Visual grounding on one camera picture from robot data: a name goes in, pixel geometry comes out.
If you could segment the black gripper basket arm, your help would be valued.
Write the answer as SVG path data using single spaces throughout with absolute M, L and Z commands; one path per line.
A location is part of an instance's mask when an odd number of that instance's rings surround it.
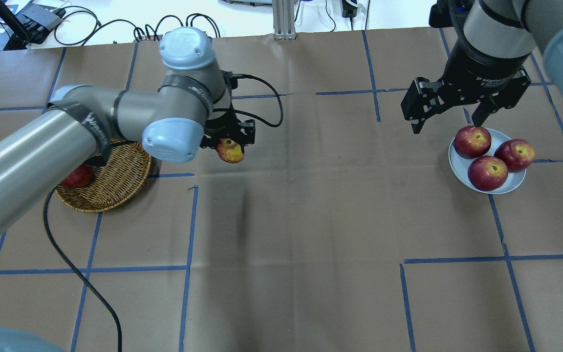
M 233 107 L 232 93 L 238 87 L 238 79 L 232 73 L 222 73 L 222 88 L 213 95 L 212 113 L 204 126 L 201 149 L 216 149 L 221 139 L 230 139 L 243 149 L 255 143 L 255 121 L 242 122 L 238 110 Z

